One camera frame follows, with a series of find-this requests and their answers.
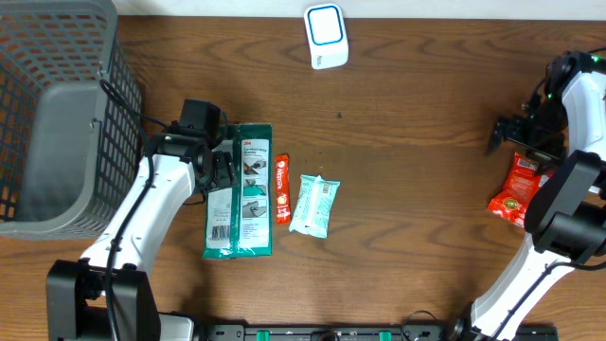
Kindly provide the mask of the green white wipes pack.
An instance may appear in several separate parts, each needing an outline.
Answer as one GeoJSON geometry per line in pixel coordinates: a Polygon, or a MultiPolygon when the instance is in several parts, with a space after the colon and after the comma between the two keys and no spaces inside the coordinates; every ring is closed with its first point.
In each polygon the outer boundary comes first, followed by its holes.
{"type": "Polygon", "coordinates": [[[272,137],[269,123],[234,124],[215,148],[230,155],[237,184],[206,196],[205,259],[272,255],[272,137]]]}

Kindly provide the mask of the red coffee stick sachet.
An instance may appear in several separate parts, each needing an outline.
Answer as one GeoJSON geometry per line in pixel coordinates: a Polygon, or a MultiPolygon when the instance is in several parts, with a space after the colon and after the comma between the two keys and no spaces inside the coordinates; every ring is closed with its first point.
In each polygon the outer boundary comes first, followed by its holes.
{"type": "Polygon", "coordinates": [[[290,198],[290,158],[284,153],[276,157],[276,222],[287,224],[291,221],[290,198]]]}

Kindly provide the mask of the red candy bag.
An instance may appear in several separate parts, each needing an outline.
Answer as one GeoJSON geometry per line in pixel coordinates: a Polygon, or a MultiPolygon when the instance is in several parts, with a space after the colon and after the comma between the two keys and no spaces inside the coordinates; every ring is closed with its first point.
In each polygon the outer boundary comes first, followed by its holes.
{"type": "Polygon", "coordinates": [[[535,162],[515,153],[502,190],[490,200],[487,211],[523,227],[531,199],[551,178],[550,174],[537,175],[537,169],[535,162]]]}

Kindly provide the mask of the mint green tissue pack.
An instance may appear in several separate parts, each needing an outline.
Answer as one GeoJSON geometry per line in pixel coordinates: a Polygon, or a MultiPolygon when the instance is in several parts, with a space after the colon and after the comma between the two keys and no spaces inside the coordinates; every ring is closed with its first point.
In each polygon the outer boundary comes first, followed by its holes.
{"type": "Polygon", "coordinates": [[[330,211],[340,183],[325,180],[320,175],[301,175],[300,180],[300,190],[289,231],[326,239],[330,211]]]}

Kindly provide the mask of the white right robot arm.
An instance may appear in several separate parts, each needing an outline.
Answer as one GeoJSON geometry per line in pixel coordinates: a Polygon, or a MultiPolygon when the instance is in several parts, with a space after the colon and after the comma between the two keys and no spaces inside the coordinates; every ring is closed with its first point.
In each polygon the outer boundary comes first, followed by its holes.
{"type": "Polygon", "coordinates": [[[599,271],[605,254],[605,209],[585,197],[605,195],[605,50],[566,51],[553,59],[524,104],[499,117],[488,153],[511,141],[553,174],[532,197],[521,247],[488,291],[450,330],[452,340],[513,340],[534,306],[574,270],[599,271]]]}

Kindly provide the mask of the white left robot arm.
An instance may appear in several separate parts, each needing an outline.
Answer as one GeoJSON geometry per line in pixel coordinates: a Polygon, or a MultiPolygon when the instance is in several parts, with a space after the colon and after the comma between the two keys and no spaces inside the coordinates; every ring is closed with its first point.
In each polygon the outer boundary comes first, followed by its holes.
{"type": "Polygon", "coordinates": [[[201,340],[193,318],[158,311],[149,276],[183,203],[237,185],[233,156],[202,137],[160,134],[117,213],[77,261],[46,277],[51,340],[201,340]]]}

